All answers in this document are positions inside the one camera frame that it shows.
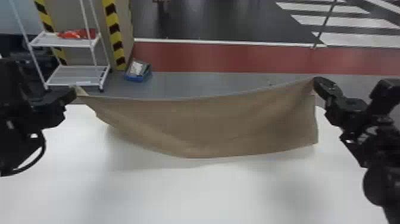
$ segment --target red stripe on floor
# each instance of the red stripe on floor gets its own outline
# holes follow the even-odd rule
[[[133,56],[154,71],[400,74],[400,49],[135,43]]]

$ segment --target beige towel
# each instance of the beige towel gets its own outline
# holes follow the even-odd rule
[[[81,99],[150,150],[187,158],[263,154],[317,143],[311,80],[238,95],[179,100]]]

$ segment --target white table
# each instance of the white table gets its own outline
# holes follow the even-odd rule
[[[323,113],[313,147],[194,160],[144,150],[69,105],[66,121],[45,131],[42,161],[0,178],[0,223],[386,223]]]

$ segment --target wire shelf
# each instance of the wire shelf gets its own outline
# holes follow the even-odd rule
[[[109,66],[58,66],[47,80],[49,86],[102,86]]]
[[[31,42],[31,46],[65,47],[65,48],[93,48],[99,42],[101,34],[97,33],[92,41],[88,39],[64,39],[56,33],[42,32]]]

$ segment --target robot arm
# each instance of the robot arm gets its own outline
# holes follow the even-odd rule
[[[331,80],[314,78],[314,89],[326,101],[325,116],[342,129],[340,140],[364,176],[364,194],[381,206],[389,223],[400,223],[400,131],[389,113],[400,103],[400,80],[383,79],[370,94],[371,103],[347,98]]]
[[[64,119],[65,105],[71,103],[74,89],[63,88],[42,97],[26,95],[27,85],[14,62],[0,61],[0,176],[11,176],[37,163],[46,150],[42,130],[58,126]],[[34,152],[39,155],[20,167]]]

